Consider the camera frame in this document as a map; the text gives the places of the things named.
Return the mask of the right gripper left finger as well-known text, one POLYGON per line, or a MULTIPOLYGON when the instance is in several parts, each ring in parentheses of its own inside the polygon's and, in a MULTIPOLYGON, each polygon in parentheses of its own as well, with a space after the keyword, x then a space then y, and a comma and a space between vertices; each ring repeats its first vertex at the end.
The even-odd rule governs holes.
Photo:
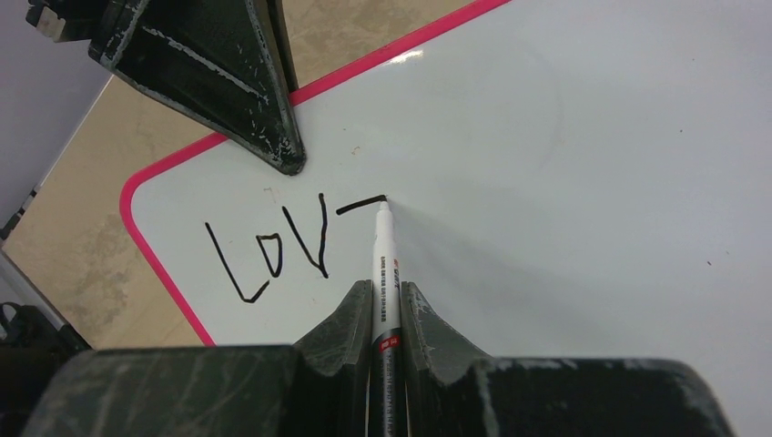
POLYGON ((284 345, 86 351, 51 380, 27 436, 362 436, 371 289, 284 345))

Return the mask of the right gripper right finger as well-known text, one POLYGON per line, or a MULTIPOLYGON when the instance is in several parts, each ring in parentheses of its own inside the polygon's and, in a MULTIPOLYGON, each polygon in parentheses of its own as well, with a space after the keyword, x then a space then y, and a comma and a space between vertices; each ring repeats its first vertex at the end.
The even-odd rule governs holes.
POLYGON ((716 396, 679 361, 493 357, 402 286, 415 436, 730 436, 716 396))

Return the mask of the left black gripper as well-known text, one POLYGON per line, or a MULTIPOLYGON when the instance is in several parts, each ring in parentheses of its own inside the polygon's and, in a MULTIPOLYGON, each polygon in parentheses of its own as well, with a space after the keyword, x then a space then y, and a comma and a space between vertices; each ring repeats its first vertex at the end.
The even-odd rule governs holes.
POLYGON ((267 0, 29 0, 26 22, 279 173, 307 161, 267 0))

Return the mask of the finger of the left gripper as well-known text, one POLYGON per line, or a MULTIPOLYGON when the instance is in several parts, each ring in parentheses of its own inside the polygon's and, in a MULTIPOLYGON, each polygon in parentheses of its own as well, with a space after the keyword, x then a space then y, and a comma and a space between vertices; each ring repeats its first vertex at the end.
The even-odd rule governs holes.
POLYGON ((284 78, 289 92, 292 93, 299 88, 299 83, 291 53, 290 38, 284 15, 283 2, 281 0, 267 0, 266 4, 273 36, 279 50, 284 78))

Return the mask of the white whiteboard marker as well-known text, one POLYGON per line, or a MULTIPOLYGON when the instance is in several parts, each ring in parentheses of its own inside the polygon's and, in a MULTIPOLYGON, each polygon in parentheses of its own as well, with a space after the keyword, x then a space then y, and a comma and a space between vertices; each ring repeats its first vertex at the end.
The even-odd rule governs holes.
POLYGON ((389 203, 376 215, 372 257, 370 436, 406 436, 405 381, 402 375, 401 279, 389 203))

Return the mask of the red framed whiteboard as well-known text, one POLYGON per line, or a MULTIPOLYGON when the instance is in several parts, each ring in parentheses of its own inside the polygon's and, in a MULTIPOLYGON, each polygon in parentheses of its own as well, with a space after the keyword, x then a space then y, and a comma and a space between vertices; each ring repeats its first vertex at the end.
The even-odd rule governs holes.
POLYGON ((211 135, 120 211, 206 344, 290 343, 371 276, 493 355, 690 365, 771 433, 771 4, 476 1, 291 96, 307 161, 211 135))

